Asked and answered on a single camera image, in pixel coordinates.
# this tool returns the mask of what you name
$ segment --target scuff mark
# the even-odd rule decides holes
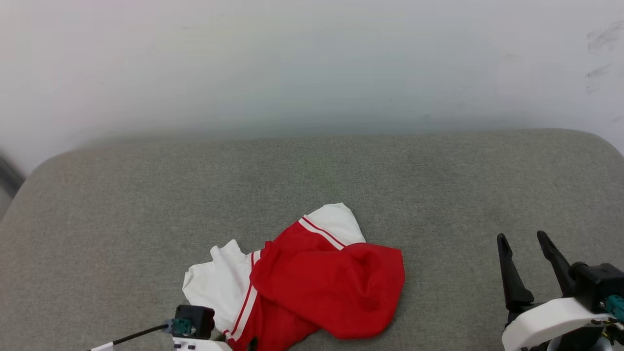
[[[600,89],[600,81],[602,80],[600,77],[608,74],[612,65],[613,63],[606,64],[585,75],[585,91],[587,94],[591,94]]]
[[[609,67],[611,67],[612,65],[613,63],[609,63],[602,67],[598,67],[594,69],[593,71],[589,72],[588,74],[586,74],[585,77],[592,79],[592,78],[604,76],[605,74],[609,73]]]
[[[599,29],[587,34],[587,50],[597,54],[601,51],[611,51],[620,40],[620,31],[624,30],[624,19],[615,21],[606,29]]]

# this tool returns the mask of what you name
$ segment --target white stripe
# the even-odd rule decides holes
[[[366,242],[353,212],[342,203],[324,205],[304,218],[331,234],[340,244]]]
[[[322,230],[318,230],[317,228],[314,228],[313,226],[311,226],[310,223],[307,223],[307,221],[305,219],[303,219],[303,218],[300,219],[299,220],[299,224],[303,225],[303,227],[306,230],[308,230],[308,231],[310,231],[312,233],[321,234],[325,239],[327,239],[327,241],[330,244],[334,245],[334,247],[337,248],[338,250],[342,250],[343,249],[344,246],[342,246],[340,243],[338,243],[334,239],[332,239],[329,235],[327,235],[326,232],[323,232]]]
[[[96,347],[94,349],[91,349],[91,351],[104,351],[104,350],[108,349],[109,347],[110,347],[111,350],[113,349],[113,342],[112,341],[107,343],[107,344],[104,344],[102,346],[98,346],[98,347]]]
[[[258,262],[258,260],[260,259],[260,252],[262,250],[258,250],[256,252],[253,253],[253,264],[256,264]]]
[[[258,260],[260,260],[260,250],[253,253],[253,264],[256,264]],[[238,321],[238,326],[236,327],[234,334],[230,336],[231,339],[238,340],[238,338],[243,335],[245,325],[247,324],[247,320],[249,320],[249,316],[253,310],[253,304],[256,302],[256,297],[258,297],[258,291],[256,288],[251,286],[251,289],[249,290],[249,299],[247,299],[247,304],[243,306],[243,312],[240,316],[240,320]]]

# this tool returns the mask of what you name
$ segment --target teal connector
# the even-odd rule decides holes
[[[624,321],[624,299],[618,295],[607,297],[606,310],[619,321]]]
[[[193,334],[193,325],[189,319],[172,319],[173,332],[182,335]]]

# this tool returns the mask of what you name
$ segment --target black cable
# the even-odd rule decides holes
[[[126,342],[130,339],[134,339],[134,338],[138,338],[139,336],[143,336],[145,334],[151,333],[151,332],[155,332],[157,330],[162,330],[164,328],[167,328],[169,326],[169,324],[163,324],[163,325],[159,325],[158,327],[154,327],[154,328],[149,328],[146,330],[143,330],[142,332],[138,332],[132,335],[128,335],[126,337],[123,337],[121,339],[117,339],[113,341],[113,345],[118,345],[121,344],[122,342]]]

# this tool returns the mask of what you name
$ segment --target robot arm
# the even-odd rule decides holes
[[[173,349],[176,351],[231,351],[225,342],[210,340],[215,328],[214,316],[215,311],[207,307],[179,305],[175,310],[175,317],[164,324],[111,341],[90,351],[113,351],[115,345],[158,330],[172,334]]]
[[[522,283],[504,234],[497,238],[500,271],[509,311],[502,335],[505,351],[611,350],[624,345],[624,272],[611,264],[570,265],[545,232],[537,233],[552,264],[561,299],[534,304]]]

